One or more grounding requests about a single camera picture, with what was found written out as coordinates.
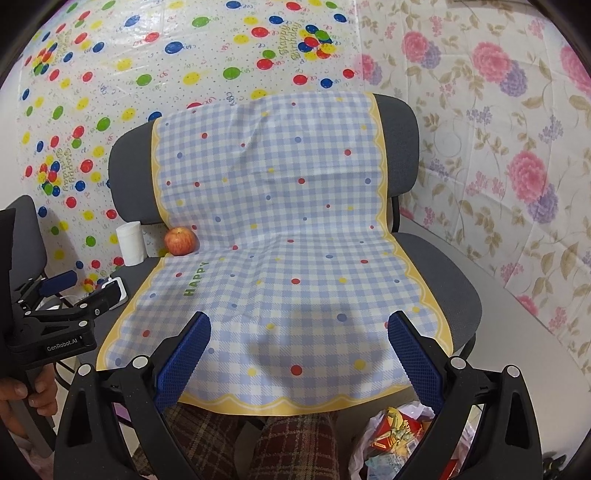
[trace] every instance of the purple flower print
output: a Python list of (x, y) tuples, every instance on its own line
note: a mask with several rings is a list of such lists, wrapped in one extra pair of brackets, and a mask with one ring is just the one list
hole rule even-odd
[(527, 91), (527, 77), (524, 70), (519, 66), (519, 63), (513, 60), (511, 62), (511, 70), (501, 82), (501, 92), (506, 93), (510, 97), (519, 97)]
[(554, 191), (554, 185), (549, 184), (544, 193), (535, 202), (527, 206), (527, 211), (534, 222), (550, 223), (558, 212), (558, 197)]

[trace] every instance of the yellow dot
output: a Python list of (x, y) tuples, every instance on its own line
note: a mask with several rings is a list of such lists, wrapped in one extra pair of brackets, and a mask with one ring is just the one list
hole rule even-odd
[(240, 34), (236, 35), (236, 37), (234, 37), (234, 43), (237, 43), (239, 45), (243, 45), (245, 43), (248, 43), (248, 40), (249, 40), (248, 36), (244, 35), (242, 33), (240, 33)]
[(267, 91), (257, 88), (256, 90), (253, 90), (251, 93), (251, 99), (252, 100), (257, 100), (259, 98), (263, 98), (267, 96)]
[(126, 122), (127, 120), (131, 120), (135, 116), (135, 108), (128, 108), (123, 111), (121, 114), (121, 118)]
[(121, 59), (117, 62), (117, 70), (120, 72), (128, 70), (131, 67), (131, 59)]
[(366, 366), (365, 360), (361, 360), (360, 358), (358, 358), (355, 362), (353, 362), (353, 366), (357, 370), (363, 370)]
[(84, 110), (87, 106), (88, 106), (88, 97), (84, 97), (78, 101), (78, 105), (76, 105), (76, 108), (78, 110)]
[(189, 72), (183, 77), (183, 83), (185, 85), (195, 85), (200, 78), (201, 75), (199, 75), (197, 72)]

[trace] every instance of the apple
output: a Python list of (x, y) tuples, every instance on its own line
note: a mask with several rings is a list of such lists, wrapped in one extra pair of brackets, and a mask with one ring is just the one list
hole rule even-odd
[(199, 248), (199, 240), (195, 234), (183, 226), (171, 228), (164, 235), (164, 245), (175, 257), (188, 255)]

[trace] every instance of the metal screw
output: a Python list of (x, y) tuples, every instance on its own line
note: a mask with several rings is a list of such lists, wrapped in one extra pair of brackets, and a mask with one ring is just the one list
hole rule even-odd
[(466, 368), (466, 361), (463, 358), (455, 356), (452, 358), (452, 367), (458, 370), (464, 370)]
[(148, 357), (147, 356), (138, 356), (134, 358), (134, 361), (131, 362), (134, 368), (143, 368), (148, 365)]
[(521, 372), (515, 365), (509, 365), (507, 367), (507, 373), (513, 378), (517, 378), (519, 375), (521, 375)]
[(89, 364), (84, 364), (78, 369), (78, 374), (84, 377), (85, 375), (88, 375), (91, 370), (92, 367)]

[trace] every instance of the gingham cloth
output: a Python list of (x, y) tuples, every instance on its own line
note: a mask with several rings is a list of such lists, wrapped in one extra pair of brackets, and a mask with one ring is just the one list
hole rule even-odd
[(105, 342), (105, 366), (150, 354), (201, 310), (212, 338), (188, 403), (310, 413), (408, 385), (390, 314), (404, 310), (433, 337), (447, 325), (387, 231), (372, 109), (360, 93), (299, 93), (160, 119), (158, 205), (169, 226), (196, 228), (201, 247), (161, 260)]

